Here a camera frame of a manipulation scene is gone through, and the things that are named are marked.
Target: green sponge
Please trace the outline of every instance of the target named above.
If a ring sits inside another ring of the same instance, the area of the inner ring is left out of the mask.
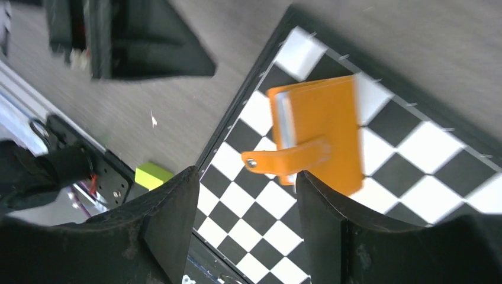
[[[162,169],[152,162],[148,162],[136,168],[134,181],[151,191],[163,185],[173,176],[173,173]]]

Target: metal bracket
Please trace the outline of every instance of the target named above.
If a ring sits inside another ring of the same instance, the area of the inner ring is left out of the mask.
[[[130,173],[121,170],[120,160],[110,159],[109,152],[101,152],[57,115],[49,115],[46,121],[49,130],[50,150],[79,144],[91,153],[93,170],[99,176],[97,191],[107,201],[105,206],[113,209],[122,205],[134,180]]]

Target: metal screw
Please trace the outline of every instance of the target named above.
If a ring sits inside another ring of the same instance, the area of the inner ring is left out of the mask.
[[[248,159],[247,160],[247,165],[251,168],[256,167],[258,163],[254,159]]]

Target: gray carpet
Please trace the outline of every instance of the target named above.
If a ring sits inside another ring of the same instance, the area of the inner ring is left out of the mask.
[[[291,1],[174,0],[218,62],[212,79],[90,84],[51,58],[42,11],[13,7],[10,65],[134,167],[194,164]],[[308,9],[502,139],[502,2],[305,0]],[[157,126],[152,127],[153,114]]]

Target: checkerboard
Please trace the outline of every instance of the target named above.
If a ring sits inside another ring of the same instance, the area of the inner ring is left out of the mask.
[[[502,213],[501,168],[372,78],[312,33],[297,26],[255,78],[253,90],[202,169],[195,229],[252,283],[309,283],[309,268],[291,186],[244,168],[240,153],[276,150],[266,90],[356,75],[363,187],[351,198],[420,226],[461,214]]]

